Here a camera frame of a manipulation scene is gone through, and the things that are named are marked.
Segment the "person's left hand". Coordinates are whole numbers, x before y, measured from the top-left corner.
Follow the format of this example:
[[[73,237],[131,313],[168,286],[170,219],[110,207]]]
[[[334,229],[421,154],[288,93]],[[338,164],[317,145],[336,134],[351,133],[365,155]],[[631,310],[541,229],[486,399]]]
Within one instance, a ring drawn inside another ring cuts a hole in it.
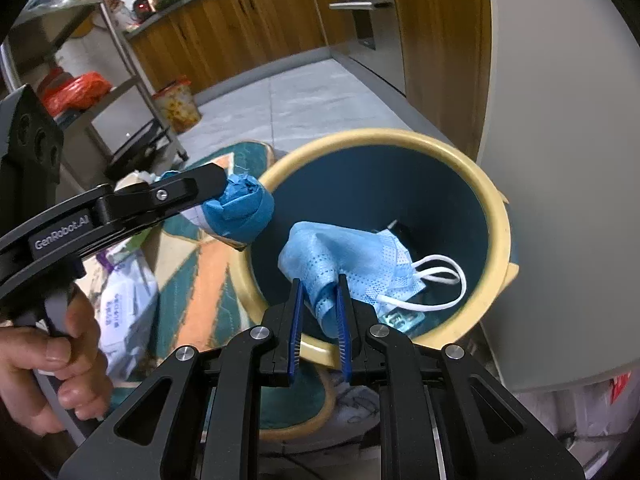
[[[51,337],[39,328],[1,330],[1,401],[19,425],[37,436],[64,429],[32,373],[43,370],[61,382],[58,402],[81,420],[103,416],[113,384],[99,349],[100,326],[83,292],[75,292],[65,315],[67,335]]]

